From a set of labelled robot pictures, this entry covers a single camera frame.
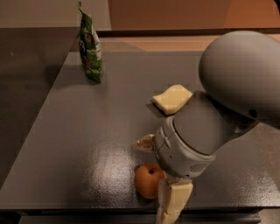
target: small orange round object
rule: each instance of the small orange round object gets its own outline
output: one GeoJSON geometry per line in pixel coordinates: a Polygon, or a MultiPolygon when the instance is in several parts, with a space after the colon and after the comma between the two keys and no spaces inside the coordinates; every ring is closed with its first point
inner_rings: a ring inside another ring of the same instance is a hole
{"type": "Polygon", "coordinates": [[[136,191],[148,200],[158,197],[158,182],[166,179],[166,173],[155,163],[142,164],[135,173],[136,191]]]}

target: snack packet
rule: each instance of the snack packet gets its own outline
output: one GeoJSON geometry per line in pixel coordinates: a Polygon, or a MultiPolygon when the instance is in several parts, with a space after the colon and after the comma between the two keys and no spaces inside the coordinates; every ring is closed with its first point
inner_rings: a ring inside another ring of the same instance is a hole
{"type": "Polygon", "coordinates": [[[97,33],[93,27],[92,18],[81,9],[81,2],[78,2],[78,9],[82,14],[80,21],[80,58],[85,69],[86,76],[97,83],[101,83],[102,76],[102,51],[97,33]]]}

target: sponge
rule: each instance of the sponge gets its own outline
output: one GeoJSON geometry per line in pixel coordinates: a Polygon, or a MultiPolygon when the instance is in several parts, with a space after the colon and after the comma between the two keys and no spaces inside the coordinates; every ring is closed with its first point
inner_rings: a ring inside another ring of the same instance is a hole
{"type": "Polygon", "coordinates": [[[165,92],[154,95],[151,101],[167,116],[178,112],[193,94],[181,85],[173,85],[165,92]]]}

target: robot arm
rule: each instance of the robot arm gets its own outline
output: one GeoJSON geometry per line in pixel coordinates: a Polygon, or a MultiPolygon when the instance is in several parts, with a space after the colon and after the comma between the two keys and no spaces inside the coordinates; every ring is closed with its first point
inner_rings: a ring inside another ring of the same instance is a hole
{"type": "Polygon", "coordinates": [[[168,117],[154,143],[160,166],[176,177],[198,177],[226,142],[259,122],[280,127],[280,44],[254,31],[215,40],[203,53],[200,81],[182,112],[168,117]]]}

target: green chip bag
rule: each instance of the green chip bag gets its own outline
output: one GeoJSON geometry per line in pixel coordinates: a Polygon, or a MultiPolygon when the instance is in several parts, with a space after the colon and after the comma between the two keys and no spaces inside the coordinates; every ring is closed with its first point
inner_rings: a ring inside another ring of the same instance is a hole
{"type": "Polygon", "coordinates": [[[101,83],[102,76],[102,50],[97,33],[93,27],[92,18],[81,9],[81,2],[78,2],[78,9],[81,12],[80,21],[80,58],[89,79],[101,83]]]}

